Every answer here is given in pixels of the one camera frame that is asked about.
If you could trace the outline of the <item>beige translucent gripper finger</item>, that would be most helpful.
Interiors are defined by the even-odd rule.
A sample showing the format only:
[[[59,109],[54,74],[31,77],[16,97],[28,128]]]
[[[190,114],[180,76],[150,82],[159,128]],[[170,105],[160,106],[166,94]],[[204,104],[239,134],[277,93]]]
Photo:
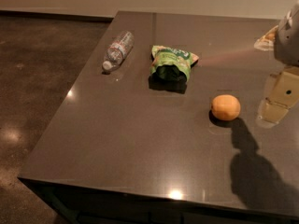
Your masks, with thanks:
[[[270,74],[265,82],[257,123],[263,128],[278,125],[299,102],[299,67],[285,66],[277,74]]]
[[[271,28],[266,34],[256,40],[256,42],[254,43],[254,48],[261,51],[273,51],[277,31],[278,26],[276,25]]]

